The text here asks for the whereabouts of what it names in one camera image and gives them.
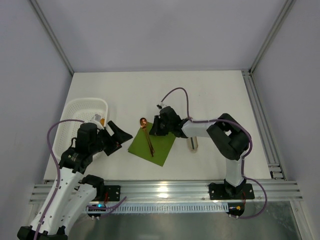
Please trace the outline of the copper fork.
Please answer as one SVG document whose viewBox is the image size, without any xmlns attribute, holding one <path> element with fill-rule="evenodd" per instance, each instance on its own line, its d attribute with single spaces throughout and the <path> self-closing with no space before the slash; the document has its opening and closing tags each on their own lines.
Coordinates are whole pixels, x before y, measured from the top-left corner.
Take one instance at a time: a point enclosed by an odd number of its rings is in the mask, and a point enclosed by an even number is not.
<svg viewBox="0 0 320 240">
<path fill-rule="evenodd" d="M 150 154 L 151 156 L 153 157 L 154 156 L 154 153 L 155 153 L 155 150 L 153 148 L 153 145 L 152 145 L 152 142 L 151 142 L 151 139 L 149 136 L 147 136 L 147 140 L 148 140 L 148 144 L 149 144 L 149 149 L 150 149 Z"/>
</svg>

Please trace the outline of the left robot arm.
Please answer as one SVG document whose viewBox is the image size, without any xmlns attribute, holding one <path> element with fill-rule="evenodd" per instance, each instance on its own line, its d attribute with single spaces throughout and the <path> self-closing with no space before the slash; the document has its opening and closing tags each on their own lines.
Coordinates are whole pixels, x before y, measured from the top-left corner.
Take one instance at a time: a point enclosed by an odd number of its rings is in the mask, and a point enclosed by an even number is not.
<svg viewBox="0 0 320 240">
<path fill-rule="evenodd" d="M 121 130 L 113 121 L 107 129 L 98 121 L 79 121 L 77 135 L 70 147 L 62 153 L 60 161 L 55 160 L 57 171 L 51 187 L 38 215 L 28 226 L 20 227 L 20 240 L 66 240 L 71 228 L 87 207 L 100 199 L 105 192 L 104 179 L 94 175 L 85 176 L 93 156 L 104 152 L 110 156 L 131 140 L 132 135 Z"/>
</svg>

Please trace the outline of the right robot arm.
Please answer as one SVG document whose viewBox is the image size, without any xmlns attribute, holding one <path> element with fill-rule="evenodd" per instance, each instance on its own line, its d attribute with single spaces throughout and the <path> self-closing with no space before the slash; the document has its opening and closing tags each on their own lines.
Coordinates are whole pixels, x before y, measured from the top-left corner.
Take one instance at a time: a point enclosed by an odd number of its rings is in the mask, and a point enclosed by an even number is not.
<svg viewBox="0 0 320 240">
<path fill-rule="evenodd" d="M 243 160 L 252 149 L 250 134 L 228 113 L 211 120 L 182 119 L 170 106 L 157 105 L 159 114 L 154 116 L 149 131 L 152 136 L 166 136 L 169 133 L 177 138 L 210 138 L 226 159 L 224 190 L 230 198 L 240 197 L 247 181 L 243 176 Z"/>
</svg>

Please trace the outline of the beige utensil holder tray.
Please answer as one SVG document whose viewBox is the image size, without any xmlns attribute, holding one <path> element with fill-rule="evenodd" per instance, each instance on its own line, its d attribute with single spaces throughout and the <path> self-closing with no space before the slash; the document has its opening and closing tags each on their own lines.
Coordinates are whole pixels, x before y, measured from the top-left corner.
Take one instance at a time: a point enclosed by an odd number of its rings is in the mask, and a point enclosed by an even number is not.
<svg viewBox="0 0 320 240">
<path fill-rule="evenodd" d="M 196 137 L 196 136 L 189 137 L 189 138 L 187 139 L 187 146 L 188 146 L 188 149 L 189 149 L 192 153 L 197 152 L 197 151 L 198 151 L 198 147 L 199 147 L 197 137 Z"/>
</svg>

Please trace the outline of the white perforated plastic basket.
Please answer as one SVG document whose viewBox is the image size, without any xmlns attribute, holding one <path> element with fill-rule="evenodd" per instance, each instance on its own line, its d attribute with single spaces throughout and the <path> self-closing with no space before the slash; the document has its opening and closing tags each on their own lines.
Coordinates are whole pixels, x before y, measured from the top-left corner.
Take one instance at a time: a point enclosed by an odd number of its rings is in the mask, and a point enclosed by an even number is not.
<svg viewBox="0 0 320 240">
<path fill-rule="evenodd" d="M 68 122 L 58 125 L 52 146 L 58 162 L 61 160 L 62 153 L 70 147 L 72 138 L 77 136 L 81 125 L 79 121 L 90 122 L 96 114 L 104 119 L 107 118 L 108 104 L 101 98 L 76 98 L 64 107 L 61 119 L 68 120 Z"/>
</svg>

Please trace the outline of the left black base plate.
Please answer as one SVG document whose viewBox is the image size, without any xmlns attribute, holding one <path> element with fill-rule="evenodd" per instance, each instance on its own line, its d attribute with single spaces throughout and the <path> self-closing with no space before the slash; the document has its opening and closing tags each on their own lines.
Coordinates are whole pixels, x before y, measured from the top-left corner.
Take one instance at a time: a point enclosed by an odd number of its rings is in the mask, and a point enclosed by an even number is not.
<svg viewBox="0 0 320 240">
<path fill-rule="evenodd" d="M 119 202 L 121 198 L 120 185 L 105 185 L 102 193 L 103 202 Z"/>
</svg>

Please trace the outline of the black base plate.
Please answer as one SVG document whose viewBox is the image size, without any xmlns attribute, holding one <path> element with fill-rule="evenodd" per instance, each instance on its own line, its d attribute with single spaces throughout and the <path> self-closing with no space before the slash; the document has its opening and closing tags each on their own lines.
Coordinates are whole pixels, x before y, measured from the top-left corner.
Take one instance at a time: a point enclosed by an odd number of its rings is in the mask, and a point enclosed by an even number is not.
<svg viewBox="0 0 320 240">
<path fill-rule="evenodd" d="M 224 183 L 210 183 L 208 185 L 210 200 L 246 200 L 255 199 L 253 186 L 250 183 L 244 183 L 234 187 Z"/>
<path fill-rule="evenodd" d="M 120 185 L 105 185 L 102 193 L 103 202 L 119 202 L 121 198 Z"/>
</svg>

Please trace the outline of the aluminium front rail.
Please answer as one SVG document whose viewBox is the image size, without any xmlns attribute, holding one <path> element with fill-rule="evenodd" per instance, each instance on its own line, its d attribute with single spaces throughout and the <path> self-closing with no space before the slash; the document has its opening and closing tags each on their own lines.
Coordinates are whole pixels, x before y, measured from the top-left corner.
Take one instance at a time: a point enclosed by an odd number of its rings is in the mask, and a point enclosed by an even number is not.
<svg viewBox="0 0 320 240">
<path fill-rule="evenodd" d="M 182 202 L 210 202 L 209 187 L 211 180 L 193 181 L 105 181 L 105 185 L 120 186 L 120 198 L 126 197 L 128 202 L 136 203 L 182 203 Z M 259 179 L 258 183 L 248 180 L 252 184 L 255 195 L 254 202 L 262 202 L 264 188 L 267 200 L 301 201 L 302 192 L 295 181 Z"/>
</svg>

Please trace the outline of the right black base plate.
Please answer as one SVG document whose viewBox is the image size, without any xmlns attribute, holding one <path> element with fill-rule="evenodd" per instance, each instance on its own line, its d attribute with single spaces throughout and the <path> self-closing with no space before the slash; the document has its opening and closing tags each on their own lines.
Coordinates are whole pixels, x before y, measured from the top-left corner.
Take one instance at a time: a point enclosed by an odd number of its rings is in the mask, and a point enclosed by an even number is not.
<svg viewBox="0 0 320 240">
<path fill-rule="evenodd" d="M 224 183 L 210 183 L 208 185 L 210 200 L 246 200 L 255 199 L 253 186 L 250 183 L 244 183 L 234 187 Z"/>
</svg>

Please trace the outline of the right aluminium side rail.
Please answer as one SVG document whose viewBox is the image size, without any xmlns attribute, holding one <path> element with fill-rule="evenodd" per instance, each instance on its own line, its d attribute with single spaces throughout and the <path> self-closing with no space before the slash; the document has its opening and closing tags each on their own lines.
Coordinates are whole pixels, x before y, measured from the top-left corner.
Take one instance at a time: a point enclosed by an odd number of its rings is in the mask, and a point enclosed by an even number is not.
<svg viewBox="0 0 320 240">
<path fill-rule="evenodd" d="M 254 78 L 249 70 L 242 70 L 242 77 L 248 93 L 251 108 L 261 139 L 266 161 L 268 163 L 271 178 L 274 180 L 286 181 L 286 175 L 281 164 L 280 154 L 276 148 L 275 140 L 272 136 L 270 126 L 267 122 L 266 114 L 260 99 Z"/>
</svg>

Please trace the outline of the left corner frame post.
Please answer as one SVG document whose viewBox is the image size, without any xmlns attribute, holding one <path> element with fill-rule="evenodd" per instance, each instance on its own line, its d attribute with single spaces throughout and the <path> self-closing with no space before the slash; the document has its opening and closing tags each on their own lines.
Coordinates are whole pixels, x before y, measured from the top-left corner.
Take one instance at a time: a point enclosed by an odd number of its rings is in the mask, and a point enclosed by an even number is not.
<svg viewBox="0 0 320 240">
<path fill-rule="evenodd" d="M 49 40 L 51 41 L 53 47 L 55 48 L 57 54 L 59 55 L 60 59 L 62 60 L 64 66 L 67 68 L 68 72 L 71 76 L 74 75 L 75 71 L 65 53 L 63 50 L 63 47 L 58 40 L 56 34 L 54 33 L 49 21 L 47 20 L 40 4 L 37 0 L 29 0 L 28 1 L 32 10 L 34 11 L 36 17 L 38 18 L 40 24 L 42 25 L 46 35 L 48 36 Z"/>
</svg>

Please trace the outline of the corner frame post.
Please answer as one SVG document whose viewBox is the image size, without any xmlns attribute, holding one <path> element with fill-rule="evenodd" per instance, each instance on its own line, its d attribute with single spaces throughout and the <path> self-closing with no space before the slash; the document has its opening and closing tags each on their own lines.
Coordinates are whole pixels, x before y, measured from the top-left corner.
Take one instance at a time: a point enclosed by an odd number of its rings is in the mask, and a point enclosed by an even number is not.
<svg viewBox="0 0 320 240">
<path fill-rule="evenodd" d="M 287 19 L 289 13 L 291 12 L 293 6 L 295 5 L 296 0 L 285 0 L 283 6 L 281 7 L 275 21 L 273 22 L 263 44 L 261 45 L 250 69 L 248 70 L 249 74 L 252 75 L 257 67 L 259 66 L 260 62 L 262 61 L 263 57 L 267 53 L 268 49 L 270 48 L 271 44 L 273 43 L 274 39 L 276 38 L 278 32 L 280 31 L 283 23 Z"/>
<path fill-rule="evenodd" d="M 42 25 L 46 35 L 48 36 L 49 40 L 51 41 L 53 47 L 55 48 L 57 54 L 59 55 L 60 59 L 62 60 L 64 66 L 67 68 L 68 72 L 71 76 L 74 75 L 75 71 L 65 53 L 63 50 L 63 47 L 58 40 L 56 34 L 54 33 L 49 21 L 47 20 L 40 4 L 37 0 L 29 0 L 28 1 L 32 10 L 34 11 L 36 17 L 38 18 L 40 24 Z"/>
</svg>

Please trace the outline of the right corner frame post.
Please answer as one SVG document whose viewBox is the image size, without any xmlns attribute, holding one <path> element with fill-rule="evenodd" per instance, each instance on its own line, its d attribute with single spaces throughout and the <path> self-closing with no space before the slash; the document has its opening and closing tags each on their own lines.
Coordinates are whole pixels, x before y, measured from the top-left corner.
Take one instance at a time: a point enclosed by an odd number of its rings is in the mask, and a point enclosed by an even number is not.
<svg viewBox="0 0 320 240">
<path fill-rule="evenodd" d="M 289 13 L 291 12 L 293 6 L 295 5 L 296 0 L 285 0 L 283 6 L 281 7 L 275 21 L 273 22 L 263 44 L 261 45 L 250 69 L 248 70 L 249 74 L 252 75 L 257 67 L 259 66 L 260 62 L 262 61 L 263 57 L 267 53 L 268 49 L 270 48 L 271 44 L 273 43 L 274 39 L 276 38 L 278 32 L 280 31 L 283 23 L 287 19 Z"/>
</svg>

